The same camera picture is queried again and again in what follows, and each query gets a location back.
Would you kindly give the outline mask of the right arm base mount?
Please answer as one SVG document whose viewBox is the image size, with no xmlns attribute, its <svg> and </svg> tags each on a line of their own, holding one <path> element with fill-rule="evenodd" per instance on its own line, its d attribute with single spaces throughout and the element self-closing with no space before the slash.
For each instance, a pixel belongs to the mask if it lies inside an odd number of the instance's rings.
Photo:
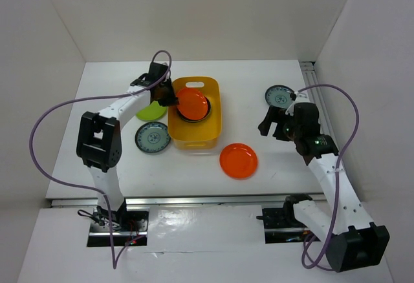
<svg viewBox="0 0 414 283">
<path fill-rule="evenodd" d="M 286 197 L 283 205 L 262 208 L 256 219 L 263 223 L 265 244 L 285 244 L 303 242 L 311 235 L 310 229 L 294 218 L 293 205 L 296 196 Z"/>
</svg>

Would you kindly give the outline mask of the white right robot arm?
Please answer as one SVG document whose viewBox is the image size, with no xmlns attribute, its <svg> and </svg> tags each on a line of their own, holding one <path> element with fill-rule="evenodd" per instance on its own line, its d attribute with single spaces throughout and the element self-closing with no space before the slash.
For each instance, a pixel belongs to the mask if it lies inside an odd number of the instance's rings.
<svg viewBox="0 0 414 283">
<path fill-rule="evenodd" d="M 283 204 L 283 221 L 289 226 L 301 223 L 325 241 L 323 255 L 337 273 L 378 265 L 389 232 L 374 223 L 358 199 L 334 140 L 321 133 L 317 106 L 309 102 L 293 103 L 288 109 L 271 106 L 258 126 L 260 134 L 267 136 L 272 123 L 275 139 L 294 142 L 332 211 L 327 215 L 309 195 L 293 194 Z"/>
</svg>

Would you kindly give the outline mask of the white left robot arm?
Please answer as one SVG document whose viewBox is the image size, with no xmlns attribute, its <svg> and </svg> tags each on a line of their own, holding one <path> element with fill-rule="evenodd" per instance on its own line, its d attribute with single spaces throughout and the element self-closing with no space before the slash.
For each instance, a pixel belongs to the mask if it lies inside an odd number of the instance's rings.
<svg viewBox="0 0 414 283">
<path fill-rule="evenodd" d="M 147 73 L 130 83 L 124 97 L 80 120 L 76 154 L 88 168 L 98 197 L 98 217 L 114 231 L 127 225 L 126 201 L 120 190 L 116 165 L 122 155 L 122 128 L 153 101 L 163 106 L 178 102 L 166 64 L 150 63 Z"/>
</svg>

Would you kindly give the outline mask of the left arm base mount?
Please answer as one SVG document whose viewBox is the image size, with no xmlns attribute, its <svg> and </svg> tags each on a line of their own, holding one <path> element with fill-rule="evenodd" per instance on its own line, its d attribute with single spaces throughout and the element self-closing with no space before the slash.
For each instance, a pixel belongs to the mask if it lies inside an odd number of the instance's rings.
<svg viewBox="0 0 414 283">
<path fill-rule="evenodd" d="M 97 208 L 93 210 L 80 209 L 78 216 L 87 218 L 90 222 L 87 237 L 87 247 L 110 247 L 109 221 L 100 216 Z M 115 247 L 129 244 L 131 247 L 147 246 L 149 226 L 149 207 L 127 206 L 122 221 L 113 222 L 113 240 Z"/>
</svg>

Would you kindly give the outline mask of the orange plate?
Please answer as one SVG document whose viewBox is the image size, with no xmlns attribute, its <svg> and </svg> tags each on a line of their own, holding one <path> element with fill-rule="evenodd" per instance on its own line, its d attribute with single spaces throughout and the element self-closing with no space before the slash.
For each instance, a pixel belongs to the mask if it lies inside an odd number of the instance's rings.
<svg viewBox="0 0 414 283">
<path fill-rule="evenodd" d="M 227 176 L 236 180 L 244 180 L 256 172 L 258 158 L 255 151 L 248 145 L 232 143 L 221 151 L 219 164 Z"/>
<path fill-rule="evenodd" d="M 200 90 L 184 87 L 178 91 L 177 97 L 177 109 L 185 118 L 198 121 L 207 115 L 208 102 Z"/>
</svg>

